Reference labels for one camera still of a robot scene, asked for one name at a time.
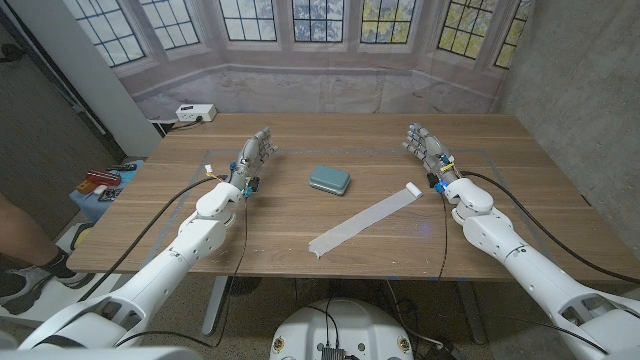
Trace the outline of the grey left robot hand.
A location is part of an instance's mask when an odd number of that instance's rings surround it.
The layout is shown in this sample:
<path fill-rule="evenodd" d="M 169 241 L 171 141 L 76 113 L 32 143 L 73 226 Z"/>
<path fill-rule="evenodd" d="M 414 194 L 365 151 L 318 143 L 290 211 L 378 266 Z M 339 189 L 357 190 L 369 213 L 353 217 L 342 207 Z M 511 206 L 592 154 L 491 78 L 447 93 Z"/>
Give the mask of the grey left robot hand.
<path fill-rule="evenodd" d="M 238 189 L 246 188 L 249 181 L 259 175 L 263 164 L 277 149 L 273 144 L 269 127 L 258 131 L 239 151 L 236 166 L 231 171 L 228 182 Z"/>

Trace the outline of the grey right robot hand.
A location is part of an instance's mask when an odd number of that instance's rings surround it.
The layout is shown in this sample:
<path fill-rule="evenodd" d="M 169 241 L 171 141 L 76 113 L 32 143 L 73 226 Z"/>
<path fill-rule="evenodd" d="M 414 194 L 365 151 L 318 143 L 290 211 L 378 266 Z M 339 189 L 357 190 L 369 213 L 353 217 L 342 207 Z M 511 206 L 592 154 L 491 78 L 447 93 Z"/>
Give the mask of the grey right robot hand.
<path fill-rule="evenodd" d="M 421 124 L 409 125 L 402 146 L 415 155 L 427 173 L 437 178 L 444 187 L 461 177 L 450 151 Z"/>

